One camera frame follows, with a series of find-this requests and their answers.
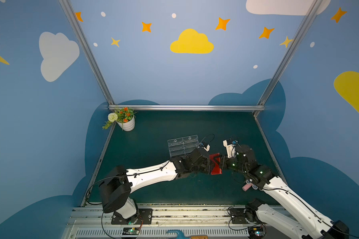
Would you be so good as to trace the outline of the clear acrylic card organizer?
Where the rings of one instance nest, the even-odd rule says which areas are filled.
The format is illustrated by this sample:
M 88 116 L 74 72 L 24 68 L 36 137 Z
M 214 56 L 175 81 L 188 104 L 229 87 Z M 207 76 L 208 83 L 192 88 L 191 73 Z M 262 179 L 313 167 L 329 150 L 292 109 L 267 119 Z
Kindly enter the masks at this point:
M 190 154 L 199 146 L 198 135 L 169 139 L 167 142 L 170 157 Z

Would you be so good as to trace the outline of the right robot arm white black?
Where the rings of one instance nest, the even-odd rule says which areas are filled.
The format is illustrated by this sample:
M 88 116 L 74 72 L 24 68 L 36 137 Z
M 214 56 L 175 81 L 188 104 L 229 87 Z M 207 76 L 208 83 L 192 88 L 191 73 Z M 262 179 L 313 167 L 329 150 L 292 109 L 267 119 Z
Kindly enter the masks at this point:
M 258 164 L 254 151 L 235 141 L 223 142 L 227 155 L 220 160 L 221 169 L 241 173 L 246 180 L 244 190 L 255 187 L 275 199 L 291 217 L 274 211 L 262 200 L 255 199 L 245 206 L 244 216 L 249 224 L 267 224 L 291 239 L 348 239 L 350 230 L 342 221 L 332 221 L 320 213 L 280 176 L 266 165 Z

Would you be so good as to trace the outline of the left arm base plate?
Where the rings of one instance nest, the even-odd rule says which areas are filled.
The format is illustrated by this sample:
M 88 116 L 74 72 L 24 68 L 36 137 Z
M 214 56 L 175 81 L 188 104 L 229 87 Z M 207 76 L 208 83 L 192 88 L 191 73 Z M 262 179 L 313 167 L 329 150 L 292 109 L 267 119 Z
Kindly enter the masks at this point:
M 153 209 L 138 209 L 137 213 L 129 218 L 123 218 L 118 212 L 113 213 L 112 225 L 150 225 L 152 223 Z

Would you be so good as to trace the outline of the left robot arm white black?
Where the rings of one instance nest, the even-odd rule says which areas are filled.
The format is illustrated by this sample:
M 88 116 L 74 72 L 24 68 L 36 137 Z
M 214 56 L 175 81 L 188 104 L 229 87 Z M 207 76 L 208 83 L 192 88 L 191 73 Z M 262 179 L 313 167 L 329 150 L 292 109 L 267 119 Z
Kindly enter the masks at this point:
M 104 213 L 116 213 L 127 223 L 136 220 L 140 213 L 130 195 L 135 191 L 160 182 L 183 179 L 193 173 L 210 174 L 217 165 L 203 147 L 185 156 L 171 159 L 150 167 L 126 169 L 120 165 L 112 169 L 99 182 L 99 192 Z

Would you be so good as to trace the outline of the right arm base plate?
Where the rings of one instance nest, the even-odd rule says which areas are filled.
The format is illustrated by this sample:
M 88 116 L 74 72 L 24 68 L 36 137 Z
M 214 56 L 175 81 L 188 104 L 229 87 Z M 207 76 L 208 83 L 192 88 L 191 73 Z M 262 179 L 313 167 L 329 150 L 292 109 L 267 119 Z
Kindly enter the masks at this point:
M 227 209 L 233 224 L 254 224 L 257 223 L 256 214 L 251 209 L 233 208 Z

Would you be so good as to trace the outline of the red card holder wallet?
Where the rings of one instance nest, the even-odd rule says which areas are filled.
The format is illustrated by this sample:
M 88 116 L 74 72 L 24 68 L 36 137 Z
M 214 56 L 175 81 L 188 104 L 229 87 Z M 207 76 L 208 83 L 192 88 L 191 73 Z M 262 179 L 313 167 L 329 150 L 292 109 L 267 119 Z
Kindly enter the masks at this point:
M 211 154 L 209 156 L 209 159 L 212 163 L 214 163 L 214 168 L 211 171 L 211 175 L 221 175 L 222 174 L 222 169 L 220 168 L 220 163 L 221 163 L 221 155 L 220 153 L 216 153 L 216 154 Z

